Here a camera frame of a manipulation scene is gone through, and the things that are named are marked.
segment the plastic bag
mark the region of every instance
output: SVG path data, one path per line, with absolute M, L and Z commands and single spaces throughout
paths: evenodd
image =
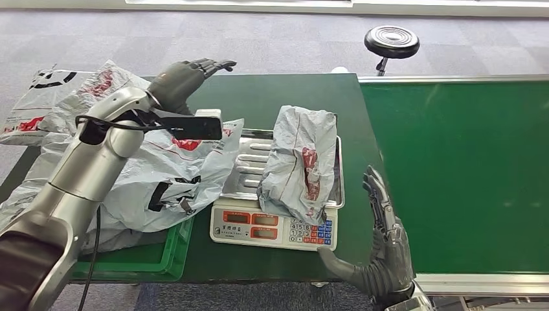
M 65 98 L 92 73 L 47 69 L 38 71 L 0 128 L 1 144 L 40 146 L 47 131 L 40 122 L 53 105 Z
M 178 141 L 164 130 L 148 132 L 100 204 L 99 250 L 134 246 L 140 231 L 168 229 L 218 199 L 238 155 L 243 125 L 243 119 L 224 122 L 219 141 Z M 41 154 L 25 180 L 0 205 L 0 229 L 30 205 L 72 140 L 63 133 L 44 137 Z M 163 184 L 167 187 L 159 193 Z M 93 247 L 94 230 L 95 220 L 83 249 Z
M 135 86 L 146 89 L 150 82 L 120 68 L 108 60 L 98 71 L 68 96 L 61 99 L 40 122 L 42 130 L 54 133 L 76 133 L 74 119 L 118 89 Z
M 269 214 L 322 225 L 333 187 L 335 114 L 282 106 L 257 195 Z

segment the green table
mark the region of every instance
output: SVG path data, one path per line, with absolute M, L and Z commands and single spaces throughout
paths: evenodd
M 259 129 L 273 127 L 283 104 L 338 114 L 346 191 L 340 258 L 368 259 L 372 216 L 361 178 L 367 164 L 381 168 L 381 151 L 426 292 L 549 295 L 549 77 L 360 83 L 354 75 L 215 76 L 189 103 Z M 32 153 L 2 185 L 1 198 L 20 183 Z M 209 209 L 196 216 L 181 282 L 332 278 L 316 253 L 213 243 L 209 220 Z
M 549 76 L 360 83 L 425 290 L 549 294 Z

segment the robotic arm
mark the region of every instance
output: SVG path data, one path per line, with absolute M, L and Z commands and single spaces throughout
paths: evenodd
M 214 110 L 192 116 L 186 99 L 232 61 L 175 63 L 147 90 L 127 87 L 78 116 L 73 143 L 30 207 L 0 231 L 0 310 L 48 310 L 69 281 L 99 203 L 141 146 L 144 132 L 178 139 L 221 139 Z M 177 113 L 160 118 L 158 109 Z
M 432 306 L 414 281 L 408 236 L 395 215 L 383 178 L 368 167 L 363 188 L 370 194 L 374 214 L 373 245 L 370 263 L 355 266 L 326 247 L 319 248 L 328 270 L 374 298 L 376 308 L 386 311 L 431 311 Z

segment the gray robotic hand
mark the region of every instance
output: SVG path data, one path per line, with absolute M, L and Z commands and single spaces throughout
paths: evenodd
M 319 248 L 320 258 L 332 273 L 372 296 L 378 309 L 412 310 L 416 306 L 417 310 L 430 310 L 429 300 L 414 282 L 408 236 L 394 213 L 379 172 L 368 167 L 363 187 L 370 194 L 374 214 L 369 264 L 356 266 L 345 262 L 327 247 Z
M 148 92 L 162 110 L 181 115 L 192 115 L 186 104 L 187 98 L 215 72 L 225 69 L 232 71 L 236 62 L 223 60 L 216 62 L 207 58 L 193 62 L 177 62 L 157 75 L 151 82 Z

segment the black stool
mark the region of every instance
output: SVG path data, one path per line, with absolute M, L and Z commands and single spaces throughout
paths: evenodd
M 386 25 L 370 29 L 364 37 L 364 45 L 370 52 L 383 57 L 375 68 L 378 76 L 384 76 L 387 60 L 414 56 L 420 49 L 420 39 L 408 29 Z

